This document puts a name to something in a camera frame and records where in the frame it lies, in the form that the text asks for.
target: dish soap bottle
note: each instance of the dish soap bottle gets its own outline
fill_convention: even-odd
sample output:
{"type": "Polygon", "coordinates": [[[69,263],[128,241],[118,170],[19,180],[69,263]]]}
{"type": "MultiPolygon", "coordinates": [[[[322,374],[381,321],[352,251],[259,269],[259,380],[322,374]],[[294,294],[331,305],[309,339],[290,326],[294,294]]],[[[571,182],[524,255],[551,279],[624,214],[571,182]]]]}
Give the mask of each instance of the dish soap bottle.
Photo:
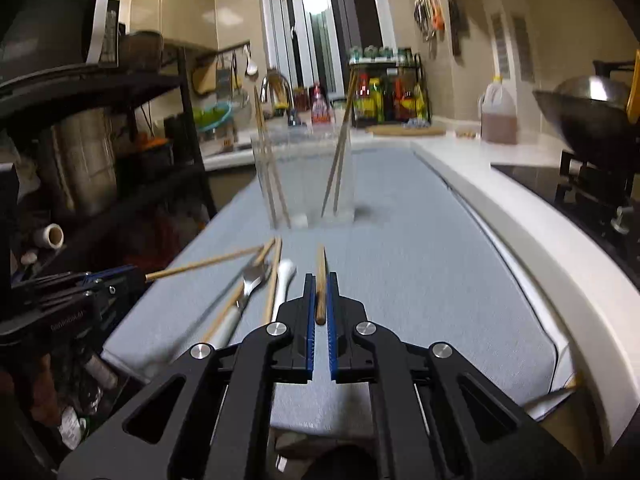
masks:
{"type": "Polygon", "coordinates": [[[331,115],[329,115],[329,105],[326,103],[320,85],[314,84],[314,98],[311,105],[311,122],[316,123],[330,123],[331,115]]]}
{"type": "Polygon", "coordinates": [[[414,98],[415,98],[415,116],[419,119],[426,119],[426,106],[424,103],[424,97],[422,95],[422,88],[419,83],[414,86],[414,98]]]}

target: white countertop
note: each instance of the white countertop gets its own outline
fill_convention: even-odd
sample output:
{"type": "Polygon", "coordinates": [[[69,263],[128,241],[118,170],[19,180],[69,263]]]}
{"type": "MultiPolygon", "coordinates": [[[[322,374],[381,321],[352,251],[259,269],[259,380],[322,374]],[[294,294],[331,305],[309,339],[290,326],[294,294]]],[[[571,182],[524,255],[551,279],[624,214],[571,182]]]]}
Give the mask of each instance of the white countertop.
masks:
{"type": "MultiPolygon", "coordinates": [[[[246,141],[247,132],[240,135],[246,141]]],[[[640,402],[640,294],[570,220],[491,163],[558,167],[564,144],[539,135],[516,146],[478,139],[373,137],[355,130],[354,149],[411,147],[462,195],[520,259],[555,306],[586,363],[600,400],[605,440],[615,442],[640,402]]],[[[204,159],[207,171],[254,163],[251,149],[204,159]]]]}

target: cutting board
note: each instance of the cutting board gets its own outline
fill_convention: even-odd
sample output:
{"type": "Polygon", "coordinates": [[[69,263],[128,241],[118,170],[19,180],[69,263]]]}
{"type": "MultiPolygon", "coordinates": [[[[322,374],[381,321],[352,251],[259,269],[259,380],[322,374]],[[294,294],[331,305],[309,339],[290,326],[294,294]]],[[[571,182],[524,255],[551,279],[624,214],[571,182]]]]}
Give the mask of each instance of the cutting board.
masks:
{"type": "Polygon", "coordinates": [[[427,128],[405,128],[402,124],[379,124],[370,126],[367,131],[377,136],[398,136],[398,137],[425,137],[444,135],[446,130],[439,126],[429,126],[427,128]]]}

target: wooden chopstick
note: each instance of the wooden chopstick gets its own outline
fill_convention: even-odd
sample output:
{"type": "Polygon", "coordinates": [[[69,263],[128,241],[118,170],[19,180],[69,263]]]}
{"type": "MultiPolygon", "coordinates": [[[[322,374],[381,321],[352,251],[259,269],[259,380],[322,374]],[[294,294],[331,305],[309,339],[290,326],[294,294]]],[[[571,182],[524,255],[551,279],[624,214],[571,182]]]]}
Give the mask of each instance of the wooden chopstick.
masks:
{"type": "MultiPolygon", "coordinates": [[[[271,247],[273,246],[275,241],[276,239],[272,238],[264,245],[264,247],[260,251],[260,254],[258,254],[255,257],[255,259],[252,261],[252,265],[260,265],[264,261],[267,254],[269,254],[269,251],[271,251],[271,247]]],[[[236,286],[234,291],[231,293],[231,296],[229,297],[229,300],[226,302],[225,307],[220,311],[220,314],[216,316],[216,319],[213,321],[213,323],[211,323],[211,326],[209,327],[206,334],[204,335],[204,338],[202,339],[203,342],[207,342],[211,339],[211,337],[214,335],[214,333],[222,323],[222,320],[225,319],[226,313],[229,312],[229,310],[236,304],[236,301],[240,299],[243,293],[244,293],[244,284],[242,283],[242,281],[240,281],[240,283],[238,283],[238,286],[236,286]]]]}
{"type": "Polygon", "coordinates": [[[326,322],[326,257],[324,245],[318,245],[318,274],[316,275],[316,323],[326,322]]]}
{"type": "Polygon", "coordinates": [[[262,115],[262,107],[260,106],[260,97],[258,89],[254,85],[254,104],[255,104],[255,124],[258,129],[258,138],[260,139],[260,158],[264,168],[266,182],[264,183],[267,190],[267,200],[269,202],[269,210],[271,211],[271,227],[276,227],[276,208],[273,202],[273,192],[271,191],[271,176],[269,174],[269,159],[267,157],[266,141],[264,139],[264,117],[262,115]]]}
{"type": "MultiPolygon", "coordinates": [[[[289,217],[289,209],[287,208],[287,201],[285,200],[284,193],[282,192],[282,183],[280,182],[280,173],[278,171],[276,159],[273,156],[273,150],[271,149],[271,139],[269,137],[269,133],[267,132],[267,128],[264,125],[262,107],[260,105],[260,99],[258,97],[258,89],[255,86],[254,86],[254,99],[255,99],[256,107],[259,111],[259,113],[256,112],[256,114],[260,115],[259,121],[257,121],[258,135],[260,136],[260,140],[262,141],[264,148],[266,150],[267,168],[271,166],[271,168],[273,169],[273,179],[275,180],[275,183],[276,183],[276,192],[278,193],[278,198],[280,199],[280,205],[282,206],[282,213],[284,215],[285,221],[287,222],[287,227],[291,229],[291,218],[289,217]]],[[[275,227],[275,212],[274,212],[273,226],[275,227]]]]}
{"type": "MultiPolygon", "coordinates": [[[[335,167],[340,158],[340,153],[343,152],[343,144],[346,142],[348,123],[351,120],[351,108],[353,107],[353,96],[355,95],[356,86],[358,83],[358,71],[356,69],[351,70],[351,78],[349,79],[349,89],[347,93],[347,105],[344,111],[344,118],[342,119],[342,126],[340,127],[340,135],[338,136],[338,143],[335,147],[334,161],[331,164],[331,171],[329,172],[329,180],[326,183],[326,190],[324,191],[324,200],[322,200],[322,211],[320,216],[324,216],[324,210],[326,209],[326,203],[329,200],[329,193],[331,193],[331,184],[334,182],[335,167]]],[[[340,173],[342,173],[342,162],[340,162],[340,173]]],[[[338,194],[338,188],[340,181],[336,183],[336,194],[338,194]]],[[[337,198],[334,197],[334,212],[337,209],[337,198]]]]}
{"type": "Polygon", "coordinates": [[[273,261],[271,263],[271,276],[269,278],[269,291],[267,293],[267,303],[264,308],[264,317],[262,324],[268,325],[271,322],[273,314],[273,301],[276,298],[276,284],[278,282],[278,266],[280,265],[280,254],[282,253],[282,238],[276,238],[276,247],[273,253],[273,261]]]}
{"type": "Polygon", "coordinates": [[[180,274],[182,272],[186,272],[187,270],[199,269],[200,267],[207,267],[210,265],[218,264],[220,262],[226,262],[228,260],[239,258],[240,256],[245,256],[251,253],[257,253],[262,247],[263,247],[262,245],[249,247],[248,249],[242,249],[234,253],[222,254],[222,256],[214,256],[213,258],[207,258],[206,260],[200,260],[199,262],[194,262],[192,264],[187,264],[185,266],[174,267],[173,269],[158,270],[158,272],[150,272],[145,276],[145,280],[147,283],[149,283],[154,280],[166,278],[167,276],[173,276],[174,274],[180,274]]]}

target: metal screw cap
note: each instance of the metal screw cap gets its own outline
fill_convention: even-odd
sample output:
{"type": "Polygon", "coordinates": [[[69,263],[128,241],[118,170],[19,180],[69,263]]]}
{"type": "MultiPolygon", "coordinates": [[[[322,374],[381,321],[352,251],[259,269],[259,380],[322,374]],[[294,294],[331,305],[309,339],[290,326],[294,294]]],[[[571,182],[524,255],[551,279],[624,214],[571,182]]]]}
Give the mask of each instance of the metal screw cap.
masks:
{"type": "Polygon", "coordinates": [[[267,334],[269,335],[281,335],[287,331],[287,325],[279,321],[274,321],[267,325],[267,334]]]}
{"type": "Polygon", "coordinates": [[[204,359],[211,353],[211,347],[209,345],[205,345],[204,343],[198,343],[197,345],[193,345],[191,347],[191,357],[196,359],[204,359]]]}
{"type": "Polygon", "coordinates": [[[446,343],[438,343],[433,346],[433,355],[440,359],[446,359],[447,357],[450,357],[451,354],[453,354],[453,350],[446,343]]]}
{"type": "Polygon", "coordinates": [[[356,325],[356,330],[360,335],[371,335],[376,331],[376,326],[370,321],[363,321],[356,325]]]}

